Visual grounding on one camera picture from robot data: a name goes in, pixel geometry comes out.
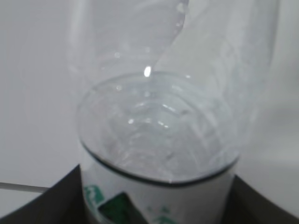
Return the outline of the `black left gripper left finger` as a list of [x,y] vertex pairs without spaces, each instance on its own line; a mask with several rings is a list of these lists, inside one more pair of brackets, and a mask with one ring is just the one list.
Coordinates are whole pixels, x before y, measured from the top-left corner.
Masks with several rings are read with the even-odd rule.
[[2,217],[2,224],[86,224],[80,167],[39,197]]

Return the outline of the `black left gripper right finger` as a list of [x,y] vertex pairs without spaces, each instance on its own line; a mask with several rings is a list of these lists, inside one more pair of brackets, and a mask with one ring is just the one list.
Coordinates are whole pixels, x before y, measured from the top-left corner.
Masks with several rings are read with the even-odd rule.
[[263,197],[236,176],[222,224],[297,224],[299,219]]

